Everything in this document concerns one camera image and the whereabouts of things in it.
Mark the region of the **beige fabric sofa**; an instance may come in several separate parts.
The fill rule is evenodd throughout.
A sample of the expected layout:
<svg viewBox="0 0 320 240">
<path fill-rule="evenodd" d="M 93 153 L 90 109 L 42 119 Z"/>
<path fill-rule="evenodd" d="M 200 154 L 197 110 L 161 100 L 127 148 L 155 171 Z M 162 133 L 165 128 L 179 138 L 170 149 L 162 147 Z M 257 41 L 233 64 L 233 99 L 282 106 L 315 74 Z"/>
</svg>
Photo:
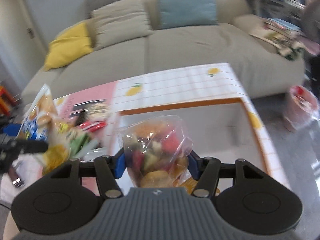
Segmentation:
<svg viewBox="0 0 320 240">
<path fill-rule="evenodd" d="M 263 19 L 246 0 L 215 0 L 217 25 L 159 27 L 157 0 L 143 0 L 152 33 L 95 49 L 71 64 L 39 70 L 22 92 L 29 104 L 43 85 L 58 98 L 112 81 L 209 63 L 228 63 L 251 98 L 286 92 L 304 80 L 302 56 L 290 61 L 267 42 L 250 35 Z"/>
</svg>

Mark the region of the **red snack packet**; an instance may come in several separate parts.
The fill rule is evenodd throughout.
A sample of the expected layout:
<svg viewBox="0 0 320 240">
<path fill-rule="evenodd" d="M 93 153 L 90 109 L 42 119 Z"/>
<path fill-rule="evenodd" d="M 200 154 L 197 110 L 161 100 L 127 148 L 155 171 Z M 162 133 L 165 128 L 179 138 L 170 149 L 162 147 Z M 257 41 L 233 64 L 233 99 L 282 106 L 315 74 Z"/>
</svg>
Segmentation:
<svg viewBox="0 0 320 240">
<path fill-rule="evenodd" d="M 77 128 L 82 131 L 96 132 L 97 130 L 104 128 L 106 124 L 106 121 L 86 121 L 78 125 Z"/>
</svg>

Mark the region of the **yellow cushion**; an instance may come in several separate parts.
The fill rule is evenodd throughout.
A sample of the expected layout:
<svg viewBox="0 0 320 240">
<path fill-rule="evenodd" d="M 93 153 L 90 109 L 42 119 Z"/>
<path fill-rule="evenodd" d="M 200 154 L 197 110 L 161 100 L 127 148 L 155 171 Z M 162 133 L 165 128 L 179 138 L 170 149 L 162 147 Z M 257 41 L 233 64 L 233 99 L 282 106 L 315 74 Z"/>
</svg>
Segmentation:
<svg viewBox="0 0 320 240">
<path fill-rule="evenodd" d="M 43 70 L 65 67 L 92 52 L 87 23 L 82 21 L 65 29 L 50 42 Z"/>
</svg>

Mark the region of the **white green snack packet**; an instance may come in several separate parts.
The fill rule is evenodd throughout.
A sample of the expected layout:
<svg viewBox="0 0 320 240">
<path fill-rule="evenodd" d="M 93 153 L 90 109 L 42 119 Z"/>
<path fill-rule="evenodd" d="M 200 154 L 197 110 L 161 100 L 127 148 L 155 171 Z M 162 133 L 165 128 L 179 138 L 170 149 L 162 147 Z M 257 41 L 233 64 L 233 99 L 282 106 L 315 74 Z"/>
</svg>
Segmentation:
<svg viewBox="0 0 320 240">
<path fill-rule="evenodd" d="M 66 135 L 66 141 L 70 159 L 81 159 L 100 145 L 100 141 L 91 133 L 80 129 L 71 129 Z"/>
</svg>

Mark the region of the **yellow cracker packet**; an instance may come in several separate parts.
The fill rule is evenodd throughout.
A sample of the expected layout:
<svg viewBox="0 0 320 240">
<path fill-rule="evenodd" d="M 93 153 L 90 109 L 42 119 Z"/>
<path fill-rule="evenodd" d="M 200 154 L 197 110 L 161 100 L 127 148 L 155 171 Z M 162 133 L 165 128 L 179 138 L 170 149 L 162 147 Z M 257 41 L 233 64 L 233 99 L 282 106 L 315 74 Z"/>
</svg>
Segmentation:
<svg viewBox="0 0 320 240">
<path fill-rule="evenodd" d="M 42 155 L 42 175 L 52 172 L 55 168 L 65 163 L 70 156 L 70 149 L 63 144 L 50 146 Z"/>
</svg>

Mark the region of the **stack of books on sofa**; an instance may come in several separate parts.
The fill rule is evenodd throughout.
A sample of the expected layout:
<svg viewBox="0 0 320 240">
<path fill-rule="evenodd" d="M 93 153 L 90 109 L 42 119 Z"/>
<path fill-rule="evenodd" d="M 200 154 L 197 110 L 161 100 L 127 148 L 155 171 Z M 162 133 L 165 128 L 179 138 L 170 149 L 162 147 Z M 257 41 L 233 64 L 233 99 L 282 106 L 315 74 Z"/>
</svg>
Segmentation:
<svg viewBox="0 0 320 240">
<path fill-rule="evenodd" d="M 296 60 L 305 49 L 300 41 L 301 29 L 278 18 L 265 18 L 249 35 L 272 45 L 279 55 L 290 61 Z"/>
</svg>

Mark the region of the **beige cushion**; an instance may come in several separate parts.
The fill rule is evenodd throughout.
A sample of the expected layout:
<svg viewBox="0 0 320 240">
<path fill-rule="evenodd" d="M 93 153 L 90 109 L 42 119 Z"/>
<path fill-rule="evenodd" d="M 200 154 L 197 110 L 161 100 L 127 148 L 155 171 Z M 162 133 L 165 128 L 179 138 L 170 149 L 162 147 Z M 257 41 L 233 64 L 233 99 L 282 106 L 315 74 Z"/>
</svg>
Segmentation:
<svg viewBox="0 0 320 240">
<path fill-rule="evenodd" d="M 116 1 L 91 11 L 91 15 L 97 50 L 153 32 L 142 0 Z"/>
</svg>

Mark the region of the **teal cushion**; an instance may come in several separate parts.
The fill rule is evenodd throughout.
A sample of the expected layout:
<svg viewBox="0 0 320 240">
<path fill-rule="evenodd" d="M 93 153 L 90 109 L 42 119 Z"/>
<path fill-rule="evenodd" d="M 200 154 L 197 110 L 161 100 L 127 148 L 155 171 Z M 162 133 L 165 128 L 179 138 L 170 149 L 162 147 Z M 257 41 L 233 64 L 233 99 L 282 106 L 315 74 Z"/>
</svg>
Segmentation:
<svg viewBox="0 0 320 240">
<path fill-rule="evenodd" d="M 217 25 L 215 0 L 157 0 L 160 28 Z"/>
</svg>

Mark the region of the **pink bin with bag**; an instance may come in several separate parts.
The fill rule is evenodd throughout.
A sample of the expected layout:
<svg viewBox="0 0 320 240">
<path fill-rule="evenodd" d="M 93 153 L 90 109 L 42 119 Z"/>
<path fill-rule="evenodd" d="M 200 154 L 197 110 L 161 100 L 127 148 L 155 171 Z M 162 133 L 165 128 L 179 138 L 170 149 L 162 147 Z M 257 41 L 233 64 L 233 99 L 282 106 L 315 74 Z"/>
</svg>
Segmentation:
<svg viewBox="0 0 320 240">
<path fill-rule="evenodd" d="M 289 88 L 283 113 L 284 126 L 296 132 L 319 120 L 319 102 L 315 95 L 303 86 Z"/>
</svg>

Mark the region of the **dark green snack packet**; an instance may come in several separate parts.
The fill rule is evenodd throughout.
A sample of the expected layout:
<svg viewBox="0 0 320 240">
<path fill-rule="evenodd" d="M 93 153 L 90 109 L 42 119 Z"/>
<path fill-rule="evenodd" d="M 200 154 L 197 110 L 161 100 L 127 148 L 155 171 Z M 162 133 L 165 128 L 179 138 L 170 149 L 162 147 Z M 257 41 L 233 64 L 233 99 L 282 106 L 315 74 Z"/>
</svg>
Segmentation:
<svg viewBox="0 0 320 240">
<path fill-rule="evenodd" d="M 75 121 L 75 127 L 80 126 L 86 121 L 86 111 L 82 111 Z"/>
</svg>

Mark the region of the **clear bag of fruit chips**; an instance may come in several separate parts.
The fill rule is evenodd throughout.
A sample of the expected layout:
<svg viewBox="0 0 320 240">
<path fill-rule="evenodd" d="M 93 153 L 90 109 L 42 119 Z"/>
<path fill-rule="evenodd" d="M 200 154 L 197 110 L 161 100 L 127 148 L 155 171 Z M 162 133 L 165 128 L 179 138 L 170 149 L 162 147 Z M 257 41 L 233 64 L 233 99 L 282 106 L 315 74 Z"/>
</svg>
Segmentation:
<svg viewBox="0 0 320 240">
<path fill-rule="evenodd" d="M 135 187 L 177 187 L 188 169 L 193 141 L 177 115 L 161 115 L 118 129 Z"/>
</svg>

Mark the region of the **orange cardboard box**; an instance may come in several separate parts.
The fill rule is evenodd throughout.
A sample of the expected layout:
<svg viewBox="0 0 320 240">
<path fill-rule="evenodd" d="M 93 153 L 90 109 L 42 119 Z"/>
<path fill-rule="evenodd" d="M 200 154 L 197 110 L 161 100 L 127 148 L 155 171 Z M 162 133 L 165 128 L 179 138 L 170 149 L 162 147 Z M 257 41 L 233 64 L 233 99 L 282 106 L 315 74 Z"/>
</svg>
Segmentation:
<svg viewBox="0 0 320 240">
<path fill-rule="evenodd" d="M 218 106 L 211 102 L 202 102 L 199 105 L 191 102 L 162 106 L 160 109 L 150 107 L 121 111 L 118 129 L 161 115 L 177 115 L 184 121 L 188 135 L 193 141 L 191 151 L 201 158 L 213 157 L 219 159 L 221 163 L 232 164 L 238 159 L 249 161 L 247 157 L 259 151 L 252 128 L 244 119 L 245 112 L 238 103 L 233 106 Z M 127 165 L 123 176 L 130 178 Z M 195 181 L 187 169 L 184 179 L 178 186 L 185 186 L 190 180 Z M 129 189 L 135 186 L 131 181 L 123 187 Z"/>
</svg>

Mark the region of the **clear nut bar packet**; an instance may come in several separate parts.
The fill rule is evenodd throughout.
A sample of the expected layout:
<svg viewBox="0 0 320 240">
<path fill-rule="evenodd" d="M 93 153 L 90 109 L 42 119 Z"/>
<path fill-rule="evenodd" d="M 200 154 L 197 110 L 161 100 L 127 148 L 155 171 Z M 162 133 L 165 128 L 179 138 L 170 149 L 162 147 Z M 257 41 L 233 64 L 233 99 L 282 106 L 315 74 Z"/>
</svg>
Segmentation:
<svg viewBox="0 0 320 240">
<path fill-rule="evenodd" d="M 104 102 L 91 104 L 86 109 L 86 118 L 89 121 L 104 121 L 109 115 L 110 108 Z"/>
</svg>

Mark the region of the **grey office chair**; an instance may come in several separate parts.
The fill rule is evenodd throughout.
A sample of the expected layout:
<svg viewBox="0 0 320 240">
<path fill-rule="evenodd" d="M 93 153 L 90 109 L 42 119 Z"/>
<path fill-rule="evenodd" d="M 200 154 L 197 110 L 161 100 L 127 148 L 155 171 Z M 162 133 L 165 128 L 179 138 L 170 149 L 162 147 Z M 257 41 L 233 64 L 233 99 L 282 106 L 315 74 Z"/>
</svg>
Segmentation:
<svg viewBox="0 0 320 240">
<path fill-rule="evenodd" d="M 300 40 L 308 53 L 319 55 L 319 0 L 313 0 L 303 10 L 300 19 L 302 34 Z"/>
</svg>

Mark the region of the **blue yellow snack bag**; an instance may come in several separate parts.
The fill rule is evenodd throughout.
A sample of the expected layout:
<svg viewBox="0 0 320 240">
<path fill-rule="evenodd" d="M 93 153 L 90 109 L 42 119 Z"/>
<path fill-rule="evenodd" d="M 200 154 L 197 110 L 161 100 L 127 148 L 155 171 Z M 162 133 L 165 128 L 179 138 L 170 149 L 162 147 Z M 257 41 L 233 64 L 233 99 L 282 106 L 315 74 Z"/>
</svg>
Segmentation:
<svg viewBox="0 0 320 240">
<path fill-rule="evenodd" d="M 52 93 L 44 84 L 24 115 L 17 139 L 45 141 L 53 145 L 52 122 L 57 118 Z"/>
</svg>

